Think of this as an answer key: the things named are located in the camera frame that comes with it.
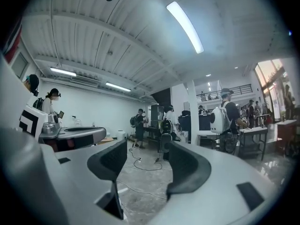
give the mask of shorts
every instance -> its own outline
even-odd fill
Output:
[[[238,142],[238,135],[232,133],[226,133],[220,135],[220,151],[230,154],[234,154],[236,143]]]
[[[135,129],[135,138],[139,141],[143,140],[143,138],[144,138],[144,129],[143,128]]]

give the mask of fluorescent light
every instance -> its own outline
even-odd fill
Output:
[[[58,69],[58,68],[54,68],[54,67],[51,67],[50,69],[53,72],[62,73],[62,74],[66,74],[66,75],[70,75],[70,76],[76,77],[76,73],[73,73],[73,72],[69,72],[69,71]]]
[[[120,86],[118,86],[118,85],[111,84],[111,83],[109,83],[109,82],[107,82],[105,85],[111,86],[111,87],[114,87],[114,88],[118,88],[118,89],[124,90],[124,91],[126,91],[126,92],[130,92],[130,91],[131,91],[131,90],[128,89],[128,88],[123,88],[123,87],[120,87]]]
[[[189,40],[192,42],[196,53],[202,53],[204,51],[200,38],[192,25],[191,21],[189,20],[188,16],[182,10],[177,2],[172,2],[167,6],[169,12],[175,17],[175,19],[179,22],[182,26],[184,31],[186,32]]]

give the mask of railing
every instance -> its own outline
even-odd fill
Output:
[[[230,88],[230,90],[232,90],[234,92],[232,94],[233,97],[236,95],[241,95],[241,94],[246,94],[246,93],[252,92],[251,84]],[[199,94],[199,95],[197,95],[197,102],[200,103],[200,102],[210,101],[210,100],[215,100],[215,99],[220,99],[220,98],[221,98],[221,90]]]

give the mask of white shirt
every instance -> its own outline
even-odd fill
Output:
[[[167,120],[169,120],[172,125],[173,125],[173,132],[177,134],[177,129],[176,129],[176,124],[179,124],[178,122],[178,118],[176,116],[176,114],[174,112],[168,111],[165,115],[164,115],[164,120],[165,118],[167,118]]]
[[[47,97],[43,101],[42,111],[47,113],[47,114],[52,114],[54,112],[54,110],[52,108],[52,102],[51,102],[50,98]]]

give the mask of white corrugated ceiling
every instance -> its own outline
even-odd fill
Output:
[[[203,53],[166,9],[173,1],[194,25]],[[58,66],[99,80],[100,90],[105,82],[130,88],[126,95],[136,99],[293,49],[265,0],[32,0],[22,39],[49,81],[70,80],[49,69]]]

